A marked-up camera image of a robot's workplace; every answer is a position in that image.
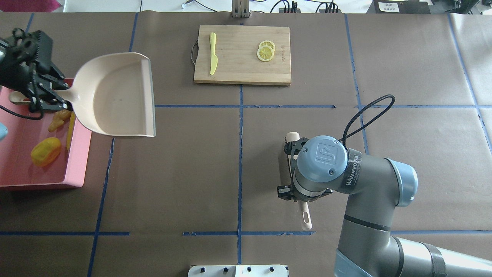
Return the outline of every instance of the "dustpan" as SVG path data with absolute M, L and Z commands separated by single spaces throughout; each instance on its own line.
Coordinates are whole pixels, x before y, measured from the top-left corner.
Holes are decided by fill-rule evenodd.
M 93 132 L 155 137 L 151 64 L 142 54 L 94 58 L 80 68 L 69 89 L 56 93 L 72 103 L 80 123 Z

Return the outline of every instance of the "lemon slice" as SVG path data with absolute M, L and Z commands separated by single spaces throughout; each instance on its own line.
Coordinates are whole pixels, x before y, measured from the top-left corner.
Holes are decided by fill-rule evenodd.
M 270 48 L 272 48 L 272 49 L 273 49 L 273 51 L 275 52 L 275 43 L 273 43 L 273 42 L 271 42 L 271 41 L 269 41 L 269 40 L 264 40 L 264 41 L 260 42 L 260 45 L 258 46 L 258 48 L 260 48 L 260 47 L 261 47 L 261 46 L 263 46 L 263 45 L 267 45 L 267 46 L 269 46 L 269 47 L 270 47 Z
M 260 46 L 258 52 L 256 52 L 256 56 L 262 62 L 271 61 L 274 58 L 274 50 L 268 45 Z

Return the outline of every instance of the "light blue cap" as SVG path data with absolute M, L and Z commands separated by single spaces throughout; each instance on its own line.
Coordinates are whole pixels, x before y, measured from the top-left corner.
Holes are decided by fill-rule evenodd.
M 329 136 L 317 136 L 306 142 L 297 157 L 297 168 L 308 180 L 332 181 L 343 174 L 348 157 L 345 147 Z
M 7 127 L 0 122 L 0 141 L 8 134 Z
M 372 277 L 371 274 L 357 266 L 349 258 L 345 257 L 337 249 L 337 257 L 335 258 L 335 276 L 336 277 Z
M 395 162 L 388 158 L 386 160 L 390 162 L 397 174 L 398 186 L 400 187 L 400 200 L 397 207 L 406 207 L 412 203 L 415 194 L 417 194 L 419 186 L 417 172 L 408 164 Z

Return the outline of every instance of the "pink bin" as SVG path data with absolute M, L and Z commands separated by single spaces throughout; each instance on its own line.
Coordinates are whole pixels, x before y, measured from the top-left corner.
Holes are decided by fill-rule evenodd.
M 73 79 L 65 81 L 71 85 Z M 1 89 L 2 106 L 22 115 L 39 115 L 30 114 L 27 106 L 12 104 L 8 99 L 10 92 L 10 89 Z M 84 184 L 92 132 L 76 119 L 68 154 L 66 137 L 69 123 L 66 121 L 62 127 L 50 133 L 48 126 L 52 118 L 52 113 L 45 113 L 41 120 L 28 120 L 0 110 L 0 122 L 8 129 L 7 136 L 0 141 L 0 189 L 75 188 Z M 43 139 L 50 137 L 60 139 L 61 153 L 51 164 L 37 167 L 32 163 L 31 151 Z

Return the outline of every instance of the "cutting board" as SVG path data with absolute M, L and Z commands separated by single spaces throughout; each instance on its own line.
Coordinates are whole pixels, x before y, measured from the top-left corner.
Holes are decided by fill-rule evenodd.
M 210 75 L 210 33 L 216 33 L 217 69 Z M 256 56 L 259 44 L 275 44 L 274 58 L 262 62 Z M 288 27 L 200 25 L 196 83 L 283 85 L 291 83 L 290 29 Z

